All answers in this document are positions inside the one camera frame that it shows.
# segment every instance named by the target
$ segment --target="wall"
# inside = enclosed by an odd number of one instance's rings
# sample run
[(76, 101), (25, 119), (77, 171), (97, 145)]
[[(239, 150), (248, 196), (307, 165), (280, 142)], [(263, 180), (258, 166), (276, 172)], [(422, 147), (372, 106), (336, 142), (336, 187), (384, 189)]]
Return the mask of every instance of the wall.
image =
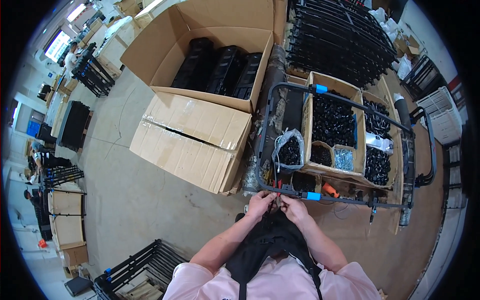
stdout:
[(447, 83), (457, 76), (455, 64), (440, 35), (413, 0), (408, 0), (398, 25), (405, 34), (413, 34), (415, 39), (425, 47), (428, 57), (438, 67)]

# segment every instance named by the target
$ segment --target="black apron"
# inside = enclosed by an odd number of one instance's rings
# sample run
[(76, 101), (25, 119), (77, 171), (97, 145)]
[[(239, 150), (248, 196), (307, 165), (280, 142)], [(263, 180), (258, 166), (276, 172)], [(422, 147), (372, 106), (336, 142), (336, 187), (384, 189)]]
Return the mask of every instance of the black apron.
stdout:
[(257, 274), (265, 259), (282, 250), (301, 261), (312, 276), (318, 297), (322, 300), (318, 276), (321, 269), (310, 257), (307, 242), (300, 230), (281, 210), (265, 215), (225, 265), (232, 279), (240, 284), (240, 300), (247, 299), (247, 283)]

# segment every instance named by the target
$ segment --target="metal frame rack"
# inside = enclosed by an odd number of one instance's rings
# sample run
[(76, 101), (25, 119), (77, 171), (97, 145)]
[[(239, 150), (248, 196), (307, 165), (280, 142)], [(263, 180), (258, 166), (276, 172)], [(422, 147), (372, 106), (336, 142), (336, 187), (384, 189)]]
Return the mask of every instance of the metal frame rack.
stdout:
[(115, 81), (95, 59), (93, 53), (96, 43), (88, 45), (82, 56), (77, 59), (77, 64), (72, 73), (97, 97), (108, 96)]
[(45, 175), (46, 176), (43, 177), (43, 184), (46, 188), (52, 189), (56, 185), (83, 178), (84, 172), (77, 166), (67, 168), (56, 167), (47, 168), (45, 170)]
[[(303, 86), (299, 84), (292, 84), (292, 83), (277, 83), (273, 85), (270, 88), (270, 91), (268, 93), (268, 100), (267, 100), (267, 106), (265, 110), (265, 121), (263, 122), (263, 127), (262, 127), (262, 132), (266, 132), (267, 130), (267, 125), (268, 125), (268, 117), (272, 113), (273, 110), (273, 98), (272, 98), (272, 93), (275, 91), (277, 92), (278, 89), (280, 88), (287, 88), (289, 90), (297, 90), (301, 91), (304, 93), (309, 93), (309, 94), (322, 94), (323, 97), (330, 98), (334, 101), (338, 101), (340, 103), (361, 109), (367, 113), (376, 115), (387, 122), (397, 126), (402, 130), (402, 141), (407, 143), (407, 159), (406, 159), (406, 164), (407, 166), (404, 167), (404, 176), (405, 176), (405, 183), (404, 183), (404, 195), (402, 199), (402, 204), (389, 204), (389, 203), (379, 203), (378, 201), (376, 202), (375, 199), (378, 200), (376, 197), (370, 198), (369, 201), (357, 201), (357, 200), (351, 200), (351, 199), (345, 199), (345, 198), (333, 198), (333, 197), (328, 197), (328, 196), (322, 196), (319, 193), (314, 193), (314, 192), (297, 192), (293, 191), (291, 186), (283, 184), (282, 187), (280, 188), (275, 188), (268, 186), (264, 183), (263, 179), (260, 176), (260, 164), (261, 164), (261, 158), (264, 155), (264, 145), (265, 145), (265, 139), (266, 139), (266, 134), (262, 134), (261, 140), (260, 140), (260, 145), (259, 149), (257, 152), (257, 160), (256, 160), (256, 165), (255, 165), (255, 175), (258, 183), (263, 189), (272, 191), (272, 192), (280, 192), (283, 194), (291, 195), (294, 197), (298, 198), (303, 198), (307, 200), (327, 200), (327, 201), (333, 201), (333, 202), (344, 202), (344, 203), (351, 203), (351, 204), (362, 204), (362, 205), (367, 205), (368, 207), (386, 207), (386, 208), (401, 208), (402, 209), (402, 215), (406, 216), (404, 217), (404, 222), (400, 221), (401, 226), (406, 226), (408, 224), (409, 220), (409, 214), (410, 210), (413, 207), (413, 191), (415, 187), (420, 187), (424, 185), (429, 185), (433, 182), (433, 179), (436, 174), (436, 154), (435, 154), (435, 148), (433, 147), (435, 145), (435, 140), (433, 137), (433, 131), (431, 129), (430, 125), (430, 118), (428, 114), (425, 112), (425, 110), (421, 107), (416, 108), (413, 112), (408, 113), (407, 105), (406, 102), (403, 100), (402, 101), (397, 101), (395, 103), (395, 107), (398, 110), (400, 119), (401, 119), (401, 124), (394, 121), (393, 119), (375, 111), (372, 110), (370, 107), (366, 107), (362, 104), (356, 103), (354, 101), (351, 101), (349, 99), (325, 92), (327, 90), (327, 87), (321, 86), (319, 84), (311, 84), (310, 86)], [(415, 178), (415, 143), (414, 143), (414, 138), (415, 138), (415, 133), (412, 130), (411, 125), (415, 124), (420, 118), (424, 118), (425, 123), (427, 124), (427, 130), (429, 134), (429, 139), (430, 139), (430, 151), (431, 151), (431, 164), (432, 168), (430, 172), (427, 175), (420, 174)]]
[(95, 291), (98, 299), (120, 300), (115, 293), (143, 271), (147, 271), (149, 277), (165, 292), (172, 280), (173, 270), (185, 262), (186, 259), (175, 253), (162, 240), (155, 240), (126, 261), (105, 270), (94, 281)]
[(396, 51), (374, 17), (345, 0), (298, 0), (287, 61), (305, 72), (331, 75), (358, 87), (374, 84)]
[(420, 58), (400, 85), (406, 88), (413, 101), (428, 96), (442, 86), (448, 86), (437, 66), (426, 55)]

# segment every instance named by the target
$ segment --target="cardboard box lid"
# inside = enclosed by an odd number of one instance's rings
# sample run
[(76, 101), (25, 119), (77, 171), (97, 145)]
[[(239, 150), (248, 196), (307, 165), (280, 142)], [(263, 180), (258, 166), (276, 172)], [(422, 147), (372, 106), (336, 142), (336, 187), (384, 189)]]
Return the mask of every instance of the cardboard box lid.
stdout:
[(273, 0), (188, 0), (177, 7), (191, 30), (221, 26), (274, 29)]
[(130, 150), (177, 177), (218, 193), (250, 118), (232, 108), (157, 92)]
[(150, 85), (160, 63), (185, 33), (219, 26), (273, 31), (273, 0), (188, 0), (175, 4), (140, 32), (120, 61)]

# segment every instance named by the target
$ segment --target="blue connector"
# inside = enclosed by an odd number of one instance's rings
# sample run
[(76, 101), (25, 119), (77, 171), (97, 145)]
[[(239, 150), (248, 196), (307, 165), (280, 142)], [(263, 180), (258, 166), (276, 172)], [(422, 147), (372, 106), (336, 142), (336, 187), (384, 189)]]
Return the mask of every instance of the blue connector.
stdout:
[(314, 201), (319, 201), (322, 198), (322, 194), (316, 193), (316, 192), (307, 192), (307, 199), (308, 200), (314, 200)]
[(324, 85), (320, 85), (320, 84), (316, 84), (316, 92), (318, 94), (323, 94), (323, 93), (326, 93), (328, 91), (328, 88)]

